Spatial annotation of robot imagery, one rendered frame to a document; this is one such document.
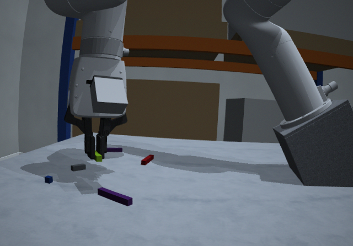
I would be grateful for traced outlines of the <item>lime green rod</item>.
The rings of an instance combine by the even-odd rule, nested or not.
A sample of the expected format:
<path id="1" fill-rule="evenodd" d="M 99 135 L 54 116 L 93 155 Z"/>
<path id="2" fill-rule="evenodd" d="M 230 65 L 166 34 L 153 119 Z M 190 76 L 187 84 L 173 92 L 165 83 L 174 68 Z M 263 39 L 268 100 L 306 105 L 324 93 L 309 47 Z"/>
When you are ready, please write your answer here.
<path id="1" fill-rule="evenodd" d="M 102 155 L 100 155 L 97 151 L 95 151 L 95 158 L 96 162 L 102 162 Z"/>

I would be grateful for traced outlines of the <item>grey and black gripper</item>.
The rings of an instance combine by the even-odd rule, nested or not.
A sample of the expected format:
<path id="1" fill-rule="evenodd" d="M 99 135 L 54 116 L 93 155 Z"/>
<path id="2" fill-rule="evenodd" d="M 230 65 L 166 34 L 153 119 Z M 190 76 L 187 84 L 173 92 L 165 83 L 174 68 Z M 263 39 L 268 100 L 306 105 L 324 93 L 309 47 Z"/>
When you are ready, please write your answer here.
<path id="1" fill-rule="evenodd" d="M 125 63 L 121 57 L 106 54 L 83 54 L 73 61 L 69 79 L 67 111 L 65 122 L 76 125 L 84 133 L 84 151 L 90 159 L 95 158 L 95 137 L 92 132 L 92 117 L 100 118 L 96 136 L 96 151 L 107 153 L 107 136 L 119 125 L 127 123 L 126 109 L 123 114 L 94 113 L 90 94 L 90 84 L 94 75 L 122 78 L 126 92 Z M 70 92 L 70 94 L 69 94 Z M 81 117 L 82 120 L 75 118 Z M 111 118 L 114 118 L 111 120 Z"/>

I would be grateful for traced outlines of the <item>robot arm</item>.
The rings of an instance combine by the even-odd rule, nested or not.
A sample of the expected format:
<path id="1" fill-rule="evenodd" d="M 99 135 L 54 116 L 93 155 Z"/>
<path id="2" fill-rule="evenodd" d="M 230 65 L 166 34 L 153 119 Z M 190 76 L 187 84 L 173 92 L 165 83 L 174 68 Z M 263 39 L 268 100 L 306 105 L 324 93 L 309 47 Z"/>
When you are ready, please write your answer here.
<path id="1" fill-rule="evenodd" d="M 44 0 L 54 13 L 83 20 L 79 55 L 128 56 L 123 36 L 127 0 Z M 316 86 L 286 30 L 269 19 L 291 0 L 226 0 L 223 15 L 247 45 L 284 116 L 282 129 L 302 124 L 331 106 L 335 81 Z M 123 114 L 128 101 L 122 78 L 94 75 L 94 113 Z"/>

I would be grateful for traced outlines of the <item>small blue cube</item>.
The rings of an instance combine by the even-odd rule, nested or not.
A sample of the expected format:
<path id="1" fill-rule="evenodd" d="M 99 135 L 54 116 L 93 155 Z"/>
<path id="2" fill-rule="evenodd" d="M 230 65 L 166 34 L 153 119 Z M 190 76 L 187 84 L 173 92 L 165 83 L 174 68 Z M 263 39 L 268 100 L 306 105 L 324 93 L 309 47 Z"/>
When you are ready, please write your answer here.
<path id="1" fill-rule="evenodd" d="M 53 178 L 52 178 L 52 176 L 46 176 L 45 177 L 45 183 L 52 183 L 53 182 Z"/>

